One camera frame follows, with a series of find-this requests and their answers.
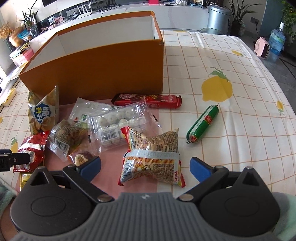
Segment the teal wall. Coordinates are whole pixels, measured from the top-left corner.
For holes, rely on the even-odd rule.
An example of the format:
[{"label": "teal wall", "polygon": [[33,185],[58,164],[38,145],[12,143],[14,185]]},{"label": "teal wall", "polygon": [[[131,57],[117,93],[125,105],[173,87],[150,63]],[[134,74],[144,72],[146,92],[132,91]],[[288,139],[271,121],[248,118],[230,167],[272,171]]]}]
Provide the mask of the teal wall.
[{"label": "teal wall", "polygon": [[282,8],[283,4],[279,0],[266,1],[265,12],[259,31],[261,36],[270,35],[271,30],[279,27],[283,16]]}]

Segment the green sausage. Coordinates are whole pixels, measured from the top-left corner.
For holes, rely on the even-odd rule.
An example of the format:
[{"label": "green sausage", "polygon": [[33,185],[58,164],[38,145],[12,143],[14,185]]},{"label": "green sausage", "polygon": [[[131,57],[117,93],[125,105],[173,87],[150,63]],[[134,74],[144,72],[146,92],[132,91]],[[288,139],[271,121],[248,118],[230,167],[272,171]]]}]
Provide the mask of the green sausage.
[{"label": "green sausage", "polygon": [[187,144],[198,142],[218,114],[218,105],[210,105],[187,132]]}]

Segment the ribbed gray surface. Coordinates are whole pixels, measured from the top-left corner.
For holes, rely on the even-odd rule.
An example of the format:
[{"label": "ribbed gray surface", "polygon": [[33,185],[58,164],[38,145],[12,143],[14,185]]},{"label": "ribbed gray surface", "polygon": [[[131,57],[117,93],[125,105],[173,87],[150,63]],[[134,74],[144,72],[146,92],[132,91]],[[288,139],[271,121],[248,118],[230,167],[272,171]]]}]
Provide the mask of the ribbed gray surface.
[{"label": "ribbed gray surface", "polygon": [[279,241],[272,233],[233,237],[209,226],[193,203],[171,193],[122,193],[114,202],[99,204],[77,229],[58,236],[38,237],[20,232],[12,241]]}]

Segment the television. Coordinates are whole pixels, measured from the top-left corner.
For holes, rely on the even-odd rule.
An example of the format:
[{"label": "television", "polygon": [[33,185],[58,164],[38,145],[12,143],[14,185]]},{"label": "television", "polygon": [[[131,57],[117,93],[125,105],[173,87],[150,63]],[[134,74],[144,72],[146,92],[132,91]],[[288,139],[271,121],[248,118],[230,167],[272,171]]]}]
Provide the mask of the television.
[{"label": "television", "polygon": [[47,6],[48,4],[51,4],[53,2],[55,2],[56,0],[42,0],[43,2],[43,6]]}]

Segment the electrical outlet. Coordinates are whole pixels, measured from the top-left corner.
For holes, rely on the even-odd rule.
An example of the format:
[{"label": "electrical outlet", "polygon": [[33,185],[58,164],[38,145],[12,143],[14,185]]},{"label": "electrical outlet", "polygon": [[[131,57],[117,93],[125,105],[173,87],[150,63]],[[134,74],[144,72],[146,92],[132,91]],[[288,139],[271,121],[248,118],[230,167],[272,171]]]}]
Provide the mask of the electrical outlet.
[{"label": "electrical outlet", "polygon": [[258,24],[259,20],[254,17],[251,17],[251,23]]}]

